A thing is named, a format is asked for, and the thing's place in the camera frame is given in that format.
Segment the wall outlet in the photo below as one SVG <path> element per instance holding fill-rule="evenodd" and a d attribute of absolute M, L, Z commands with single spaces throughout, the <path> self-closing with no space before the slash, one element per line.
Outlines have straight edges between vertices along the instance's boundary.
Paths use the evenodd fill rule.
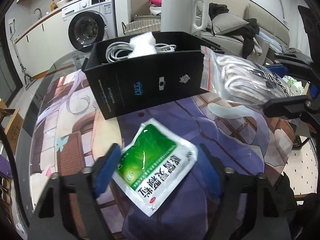
<path fill-rule="evenodd" d="M 10 25 L 10 24 L 13 24 L 13 22 L 15 22 L 15 20 L 16 20 L 15 18 L 9 19 L 9 20 L 8 20 L 8 24 L 9 24 L 9 25 Z"/>

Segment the glass tabletop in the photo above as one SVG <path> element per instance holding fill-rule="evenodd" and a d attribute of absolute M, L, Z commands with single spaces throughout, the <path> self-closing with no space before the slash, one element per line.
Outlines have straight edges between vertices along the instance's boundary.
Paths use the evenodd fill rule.
<path fill-rule="evenodd" d="M 53 172 L 66 176 L 92 166 L 113 143 L 127 146 L 140 124 L 150 118 L 194 145 L 204 145 L 212 156 L 240 174 L 264 172 L 272 185 L 278 179 L 295 140 L 286 121 L 228 103 L 211 92 L 105 120 L 80 70 L 85 56 L 69 55 L 58 67 L 52 67 L 27 112 L 16 161 L 29 217 Z M 97 203 L 116 238 L 135 239 L 143 232 L 145 238 L 162 235 L 202 239 L 220 203 L 218 196 L 206 192 L 201 171 L 195 165 L 151 217 L 136 207 L 113 180 Z M 85 238 L 76 196 L 71 194 L 70 200 L 76 228 Z M 244 196 L 239 220 L 245 201 Z"/>

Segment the green label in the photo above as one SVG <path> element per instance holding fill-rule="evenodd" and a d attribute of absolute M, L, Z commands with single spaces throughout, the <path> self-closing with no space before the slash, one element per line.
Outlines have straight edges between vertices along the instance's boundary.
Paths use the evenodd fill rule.
<path fill-rule="evenodd" d="M 134 145 L 121 156 L 117 171 L 136 190 L 176 147 L 174 141 L 149 124 L 139 134 Z"/>

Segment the wicker basket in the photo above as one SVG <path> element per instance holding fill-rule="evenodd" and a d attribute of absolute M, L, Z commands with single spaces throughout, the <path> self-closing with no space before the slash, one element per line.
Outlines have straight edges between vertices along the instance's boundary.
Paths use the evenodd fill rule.
<path fill-rule="evenodd" d="M 122 23 L 124 35 L 131 35 L 137 33 L 154 32 L 161 29 L 161 20 L 159 19 L 146 19 L 131 22 L 127 25 Z"/>

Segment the sofa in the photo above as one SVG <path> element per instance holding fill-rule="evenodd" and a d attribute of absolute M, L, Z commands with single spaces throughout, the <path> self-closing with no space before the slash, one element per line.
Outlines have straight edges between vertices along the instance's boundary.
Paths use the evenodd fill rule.
<path fill-rule="evenodd" d="M 282 46 L 289 45 L 289 29 L 277 18 L 251 0 L 210 0 L 212 3 L 226 4 L 229 13 L 242 19 L 256 18 L 260 31 L 270 38 L 278 41 Z M 210 32 L 202 31 L 199 35 L 213 41 L 231 52 L 241 55 L 243 43 L 225 35 L 213 35 Z M 269 42 L 256 35 L 256 40 L 262 49 L 261 55 L 250 55 L 247 59 L 263 65 L 269 50 Z"/>

